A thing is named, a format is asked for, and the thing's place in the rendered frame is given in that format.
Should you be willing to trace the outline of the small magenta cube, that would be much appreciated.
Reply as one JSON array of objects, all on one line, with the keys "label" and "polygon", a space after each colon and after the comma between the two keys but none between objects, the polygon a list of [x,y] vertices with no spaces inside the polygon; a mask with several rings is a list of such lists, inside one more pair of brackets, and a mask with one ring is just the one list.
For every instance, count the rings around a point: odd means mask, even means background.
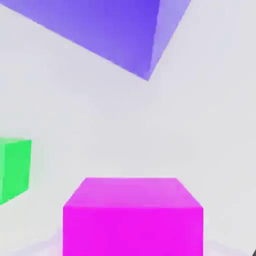
[{"label": "small magenta cube", "polygon": [[88,177],[63,207],[62,256],[203,256],[203,234],[176,178]]}]

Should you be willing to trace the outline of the small green cube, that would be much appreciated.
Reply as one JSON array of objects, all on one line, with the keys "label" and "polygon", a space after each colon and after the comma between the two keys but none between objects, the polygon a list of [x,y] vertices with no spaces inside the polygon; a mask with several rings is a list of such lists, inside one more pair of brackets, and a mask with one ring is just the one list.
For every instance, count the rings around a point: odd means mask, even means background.
[{"label": "small green cube", "polygon": [[32,141],[0,137],[0,205],[29,188]]}]

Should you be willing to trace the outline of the large purple box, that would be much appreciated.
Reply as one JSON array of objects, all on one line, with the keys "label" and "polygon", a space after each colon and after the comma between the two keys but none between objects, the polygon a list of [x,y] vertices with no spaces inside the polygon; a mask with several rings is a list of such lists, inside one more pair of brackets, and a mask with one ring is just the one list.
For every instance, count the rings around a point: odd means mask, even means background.
[{"label": "large purple box", "polygon": [[149,80],[191,0],[0,0],[0,4]]}]

